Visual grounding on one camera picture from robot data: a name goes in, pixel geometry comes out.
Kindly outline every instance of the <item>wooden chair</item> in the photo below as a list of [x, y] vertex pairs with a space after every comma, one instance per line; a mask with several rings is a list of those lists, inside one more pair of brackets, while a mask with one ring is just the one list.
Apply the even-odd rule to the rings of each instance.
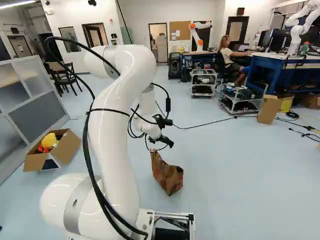
[[[74, 70], [74, 64], [72, 62], [70, 63], [65, 63], [64, 64], [68, 69], [71, 70], [72, 73], [75, 73]], [[72, 91], [74, 92], [74, 94], [76, 96], [78, 96], [78, 94], [76, 93], [73, 84], [76, 83], [77, 86], [79, 87], [80, 91], [82, 92], [82, 89], [78, 83], [78, 80], [71, 74], [69, 73], [67, 70], [63, 69], [63, 70], [51, 70], [51, 75], [52, 78], [54, 80], [54, 85], [60, 95], [60, 97], [62, 97], [62, 94], [64, 93], [64, 90], [67, 91], [67, 93], [69, 93], [69, 89], [68, 89], [68, 85], [70, 85]]]

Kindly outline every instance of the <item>black chair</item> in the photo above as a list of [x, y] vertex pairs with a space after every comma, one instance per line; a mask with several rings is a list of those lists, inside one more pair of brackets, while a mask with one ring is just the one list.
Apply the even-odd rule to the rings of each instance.
[[220, 51], [217, 52], [215, 56], [215, 71], [218, 73], [218, 79], [222, 79], [224, 82], [228, 82], [228, 80], [232, 81], [232, 79], [235, 77], [234, 73], [236, 71], [228, 71], [228, 66], [231, 64], [232, 63], [226, 64], [222, 53]]
[[[72, 62], [65, 63], [64, 65], [68, 69], [70, 69], [72, 73], [75, 73], [74, 64]], [[78, 85], [80, 91], [82, 92], [82, 89], [78, 83], [78, 80], [71, 73], [69, 73], [67, 70], [65, 70], [63, 72], [51, 70], [51, 75], [54, 80], [54, 85], [55, 85], [60, 97], [62, 97], [62, 94], [64, 93], [63, 89], [66, 90], [67, 93], [69, 93], [68, 85], [70, 85], [74, 94], [76, 96], [78, 96], [78, 94], [76, 93], [74, 86], [73, 86], [74, 83], [76, 83]]]

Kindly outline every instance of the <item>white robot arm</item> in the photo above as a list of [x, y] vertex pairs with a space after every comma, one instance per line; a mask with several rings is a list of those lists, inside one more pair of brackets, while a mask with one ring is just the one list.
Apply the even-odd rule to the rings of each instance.
[[[152, 117], [156, 109], [155, 98], [153, 85], [150, 85], [156, 71], [153, 53], [142, 45], [97, 46], [93, 50], [114, 65], [121, 75], [115, 74], [93, 54], [86, 54], [85, 63], [92, 74], [99, 77], [109, 75], [115, 79], [96, 97], [92, 109], [129, 113], [134, 100], [139, 98], [139, 115], [155, 123], [156, 119]], [[168, 140], [164, 139], [157, 124], [136, 117], [134, 123], [153, 140]], [[151, 239], [153, 224], [148, 223], [152, 215], [147, 215], [139, 206], [138, 187], [128, 159], [127, 126], [128, 117], [124, 114], [111, 111], [90, 113], [88, 137], [101, 171], [101, 177], [95, 179], [114, 210], [131, 226], [149, 233], [148, 239]], [[48, 224], [63, 229], [75, 240], [123, 239], [104, 215], [88, 174], [68, 173], [55, 179], [41, 196], [40, 210]], [[143, 214], [145, 228], [139, 221]], [[128, 228], [121, 224], [119, 227], [126, 235], [132, 236]]]
[[197, 44], [197, 49], [196, 52], [203, 52], [203, 47], [204, 47], [204, 41], [200, 39], [196, 29], [206, 29], [206, 28], [211, 28], [212, 23], [210, 21], [207, 21], [206, 23], [200, 23], [200, 22], [195, 22], [191, 23], [189, 25], [189, 29], [192, 33], [192, 36], [195, 40], [195, 43]]
[[[306, 18], [304, 25], [298, 25], [299, 19], [305, 15], [310, 15]], [[310, 0], [300, 12], [295, 13], [292, 15], [286, 22], [285, 25], [288, 27], [292, 27], [291, 29], [291, 44], [288, 50], [289, 55], [294, 55], [297, 52], [297, 49], [301, 43], [300, 35], [306, 34], [312, 23], [320, 16], [320, 0]]]

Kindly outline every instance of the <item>gray panel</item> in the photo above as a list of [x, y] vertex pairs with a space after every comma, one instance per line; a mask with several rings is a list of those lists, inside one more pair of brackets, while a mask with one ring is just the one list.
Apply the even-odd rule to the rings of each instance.
[[0, 164], [12, 154], [17, 146], [26, 146], [25, 142], [11, 126], [5, 116], [0, 116]]
[[43, 70], [40, 63], [37, 58], [12, 63], [20, 79], [25, 82], [32, 96], [49, 92], [52, 89], [48, 81], [47, 73]]
[[53, 91], [9, 113], [30, 143], [65, 115]]
[[29, 99], [11, 64], [0, 65], [0, 104], [10, 111], [16, 105]]

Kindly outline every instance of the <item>doorway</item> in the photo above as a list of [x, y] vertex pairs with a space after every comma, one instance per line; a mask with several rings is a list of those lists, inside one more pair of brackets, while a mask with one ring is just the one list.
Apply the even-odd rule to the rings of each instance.
[[32, 56], [29, 45], [27, 44], [26, 38], [23, 35], [9, 35], [7, 36], [15, 55], [18, 58]]
[[232, 50], [235, 45], [245, 43], [247, 28], [249, 23], [248, 16], [230, 16], [226, 26], [226, 35], [231, 38], [229, 48]]
[[82, 24], [82, 29], [89, 48], [109, 45], [105, 26], [102, 22]]
[[[43, 47], [43, 49], [44, 49], [44, 61], [45, 61], [45, 62], [56, 62], [56, 61], [57, 61], [56, 58], [53, 57], [53, 56], [50, 54], [50, 52], [49, 52], [49, 50], [48, 50], [48, 47], [47, 47], [47, 45], [45, 44], [46, 39], [49, 38], [49, 37], [53, 37], [54, 35], [53, 35], [52, 33], [42, 33], [42, 34], [39, 34], [38, 36], [39, 36], [41, 45], [42, 45], [42, 47]], [[51, 51], [54, 53], [54, 55], [55, 55], [60, 61], [62, 61], [63, 59], [62, 59], [62, 56], [61, 56], [61, 53], [60, 53], [60, 51], [59, 51], [59, 48], [58, 48], [58, 46], [57, 46], [56, 41], [51, 41], [51, 42], [49, 43], [49, 46], [50, 46]]]
[[11, 59], [10, 54], [2, 41], [2, 38], [0, 37], [0, 61], [5, 61]]
[[157, 63], [168, 63], [168, 27], [166, 22], [149, 23], [150, 49]]

